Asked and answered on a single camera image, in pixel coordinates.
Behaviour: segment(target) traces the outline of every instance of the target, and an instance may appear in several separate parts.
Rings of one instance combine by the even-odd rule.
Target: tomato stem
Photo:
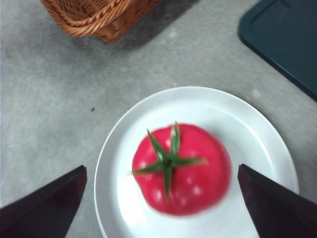
[[[177,168],[180,166],[201,165],[201,164],[205,164],[207,160],[205,158],[199,158],[199,157],[183,158],[178,156],[178,152],[180,148],[180,132],[179,132],[179,127],[177,122],[175,122],[171,130],[170,152],[166,152],[162,148],[160,143],[153,137],[153,135],[150,133],[149,130],[148,130],[148,137],[157,155],[158,161],[144,168],[134,170],[133,174],[141,175],[141,174],[163,172],[164,192],[165,192],[166,199],[168,199],[169,193],[171,190],[172,175],[173,175],[174,168]]]

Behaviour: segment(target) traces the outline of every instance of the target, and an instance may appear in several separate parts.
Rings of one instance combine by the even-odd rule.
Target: tomato
[[[231,163],[215,136],[195,125],[175,123],[148,131],[132,171],[150,206],[182,216],[221,200],[230,184]]]

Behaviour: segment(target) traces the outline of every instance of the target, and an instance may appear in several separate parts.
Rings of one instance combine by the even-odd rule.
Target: brown wicker basket
[[[55,22],[72,36],[111,42],[163,0],[41,0]]]

